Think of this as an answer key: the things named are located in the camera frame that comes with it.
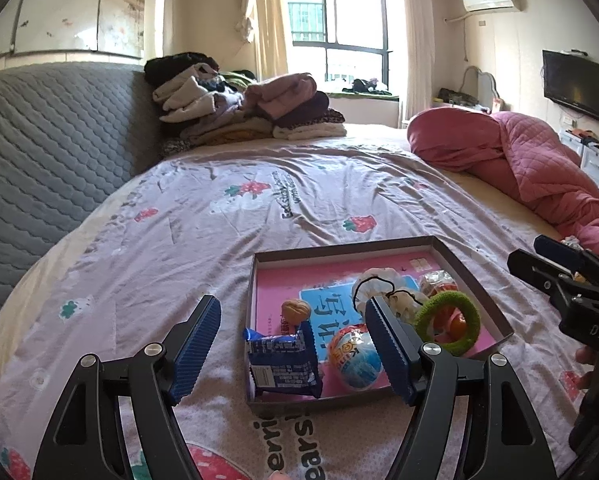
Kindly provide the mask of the person's right hand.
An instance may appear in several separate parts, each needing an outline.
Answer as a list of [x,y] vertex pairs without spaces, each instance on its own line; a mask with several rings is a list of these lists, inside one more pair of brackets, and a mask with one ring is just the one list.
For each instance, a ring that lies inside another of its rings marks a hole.
[[[579,348],[575,353],[575,360],[581,365],[594,366],[597,359],[597,352],[588,346]],[[593,371],[588,370],[584,375],[577,379],[576,385],[579,390],[587,390],[592,382]]]

